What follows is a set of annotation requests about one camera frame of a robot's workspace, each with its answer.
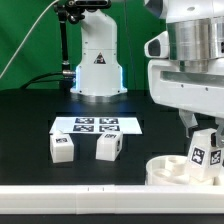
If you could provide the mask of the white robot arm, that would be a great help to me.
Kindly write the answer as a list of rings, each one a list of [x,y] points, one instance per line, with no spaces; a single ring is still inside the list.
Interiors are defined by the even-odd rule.
[[[127,89],[116,58],[116,24],[102,10],[111,0],[74,0],[81,21],[82,60],[71,91],[91,101]],[[155,103],[177,108],[187,130],[197,113],[216,119],[212,144],[224,146],[224,0],[144,0],[166,21],[145,46],[149,91]]]

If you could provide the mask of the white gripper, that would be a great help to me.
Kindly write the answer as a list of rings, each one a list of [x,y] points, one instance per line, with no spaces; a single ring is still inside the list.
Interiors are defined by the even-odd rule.
[[[181,72],[178,62],[168,59],[167,31],[146,42],[144,52],[150,59],[148,83],[154,102],[182,109],[179,116],[187,137],[198,126],[194,113],[218,117],[216,145],[224,147],[224,58],[210,60],[206,73]]]

